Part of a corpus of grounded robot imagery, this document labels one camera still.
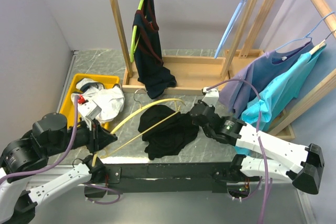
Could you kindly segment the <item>yellow clothes hanger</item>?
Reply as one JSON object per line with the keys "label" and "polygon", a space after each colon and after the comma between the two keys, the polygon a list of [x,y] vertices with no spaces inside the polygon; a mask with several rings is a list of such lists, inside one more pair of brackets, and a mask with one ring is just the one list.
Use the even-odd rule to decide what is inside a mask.
{"label": "yellow clothes hanger", "polygon": [[182,110],[186,108],[186,102],[179,98],[164,98],[153,101],[139,107],[135,105],[133,112],[126,116],[111,131],[118,137],[118,142],[109,144],[103,150],[93,155],[95,162],[98,159],[108,157],[121,157],[123,154],[130,155],[131,151],[142,152],[136,157],[150,161],[149,154],[145,152],[149,143],[144,134],[148,128],[162,120],[175,120],[186,115]]}

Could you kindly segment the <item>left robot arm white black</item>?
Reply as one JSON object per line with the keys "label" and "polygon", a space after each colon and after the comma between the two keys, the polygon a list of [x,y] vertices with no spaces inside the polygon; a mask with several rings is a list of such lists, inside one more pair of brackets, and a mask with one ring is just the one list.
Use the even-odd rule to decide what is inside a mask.
{"label": "left robot arm white black", "polygon": [[[35,122],[22,138],[8,144],[1,154],[1,223],[29,223],[37,208],[70,189],[86,183],[99,183],[106,177],[106,167],[93,153],[117,140],[98,121],[90,129],[84,121],[68,127],[63,114],[49,113]],[[54,180],[28,190],[32,177],[55,168],[50,156],[85,146],[90,155],[80,164]]]}

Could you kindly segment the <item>black tank top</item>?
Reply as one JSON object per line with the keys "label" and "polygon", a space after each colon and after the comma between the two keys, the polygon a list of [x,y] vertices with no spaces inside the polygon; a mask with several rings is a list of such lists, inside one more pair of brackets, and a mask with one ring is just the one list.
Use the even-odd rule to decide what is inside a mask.
{"label": "black tank top", "polygon": [[138,131],[142,133],[168,116],[171,117],[142,135],[142,141],[148,143],[144,152],[150,160],[178,155],[198,135],[200,128],[193,124],[189,113],[176,113],[161,104],[150,107],[140,116]]}

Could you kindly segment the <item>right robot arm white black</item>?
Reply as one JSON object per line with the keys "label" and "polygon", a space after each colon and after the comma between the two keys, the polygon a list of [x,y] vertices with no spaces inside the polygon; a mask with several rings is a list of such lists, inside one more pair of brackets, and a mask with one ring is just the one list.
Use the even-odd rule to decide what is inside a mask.
{"label": "right robot arm white black", "polygon": [[220,117],[212,106],[199,101],[190,110],[194,124],[203,129],[208,138],[221,144],[241,147],[261,154],[261,159],[236,155],[238,163],[230,168],[231,178],[265,176],[292,182],[305,193],[319,193],[324,159],[319,145],[308,146],[287,142],[233,116]]}

